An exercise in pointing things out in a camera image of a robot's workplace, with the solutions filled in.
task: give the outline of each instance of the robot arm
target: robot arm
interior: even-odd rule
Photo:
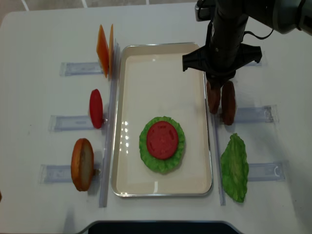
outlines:
[[[219,0],[219,2],[229,4],[228,1]],[[211,20],[210,8],[215,5],[216,0],[199,0],[195,6],[196,20]],[[312,36],[310,0],[245,0],[243,12],[282,34],[297,28]]]
[[[312,0],[199,0],[195,11],[197,20],[211,22],[205,46],[183,56],[183,70],[206,72],[212,88],[249,62],[260,62],[261,48],[241,43],[248,17],[283,34],[298,28],[312,35]]]

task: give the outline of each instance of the white tray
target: white tray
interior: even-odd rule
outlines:
[[[194,43],[129,46],[121,56],[112,187],[116,195],[202,195],[212,184],[203,72],[182,71],[182,55]],[[154,117],[180,123],[185,153],[176,170],[163,175],[140,158],[139,135]]]

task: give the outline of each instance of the white table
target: white table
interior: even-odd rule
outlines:
[[[223,220],[243,233],[312,232],[312,40],[300,32],[245,38],[266,53],[261,104],[278,106],[279,147],[290,165],[287,182],[272,186],[272,195],[254,194],[255,186],[267,185],[249,183],[244,205],[227,197],[220,206],[213,147],[214,185],[204,197],[121,199],[110,188],[107,208],[99,208],[99,191],[39,184],[40,165],[70,164],[80,137],[103,153],[100,131],[47,131],[50,115],[85,115],[95,88],[108,103],[109,83],[102,76],[59,76],[61,62],[97,60],[100,23],[107,34],[114,24],[121,49],[189,41],[202,46],[207,30],[207,22],[195,21],[194,3],[9,14],[0,28],[0,233],[77,233],[101,220]],[[270,31],[253,19],[247,29],[261,36]]]

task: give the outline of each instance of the lettuce leaf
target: lettuce leaf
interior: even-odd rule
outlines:
[[[175,154],[166,160],[161,160],[161,159],[153,157],[148,152],[147,146],[146,146],[146,136],[147,136],[148,130],[154,123],[159,122],[159,121],[166,121],[170,123],[172,126],[174,126],[179,137],[179,142],[178,142]],[[139,148],[140,148],[141,159],[145,163],[145,165],[152,171],[160,172],[160,173],[167,173],[171,171],[173,168],[175,168],[177,165],[179,165],[183,156],[184,142],[185,142],[184,132],[179,123],[175,122],[170,117],[166,117],[166,116],[155,117],[145,125],[143,131],[140,134]]]
[[[249,166],[244,141],[234,133],[221,156],[224,191],[237,202],[244,202],[247,192]]]

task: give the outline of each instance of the metal tray rim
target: metal tray rim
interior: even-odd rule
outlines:
[[[117,92],[116,92],[116,103],[115,103],[115,122],[114,122],[114,143],[113,143],[113,148],[112,148],[112,153],[111,153],[111,157],[112,157],[112,167],[113,167],[113,163],[114,163],[114,152],[115,152],[115,140],[116,140],[116,128],[117,128],[117,114],[118,114],[118,103],[119,103],[119,85],[120,85],[120,71],[121,71],[121,59],[124,55],[124,52],[127,48],[129,47],[142,47],[142,46],[163,46],[163,45],[177,45],[177,44],[195,44],[198,45],[195,42],[179,42],[179,43],[164,43],[164,44],[141,44],[141,45],[128,45],[126,46],[120,55],[120,62],[119,62],[119,76],[118,76],[118,87],[117,87]],[[203,81],[205,83],[205,74],[203,72]],[[200,193],[200,194],[120,194],[118,192],[115,191],[114,187],[113,187],[113,176],[111,175],[110,178],[110,182],[111,182],[111,188],[113,190],[113,193],[115,195],[117,195],[118,197],[157,197],[157,196],[161,196],[161,197],[167,197],[167,196],[184,196],[184,197],[188,197],[188,196],[205,196],[207,195],[211,188],[213,187],[213,168],[212,168],[212,159],[211,159],[211,143],[210,143],[210,137],[209,137],[209,125],[208,125],[208,116],[209,116],[209,111],[208,111],[208,103],[207,103],[207,90],[206,90],[206,86],[204,85],[204,97],[205,97],[205,107],[206,107],[206,128],[207,128],[207,135],[208,135],[208,152],[209,152],[209,162],[210,162],[210,171],[211,171],[211,183],[209,185],[209,188],[206,192],[204,193]]]

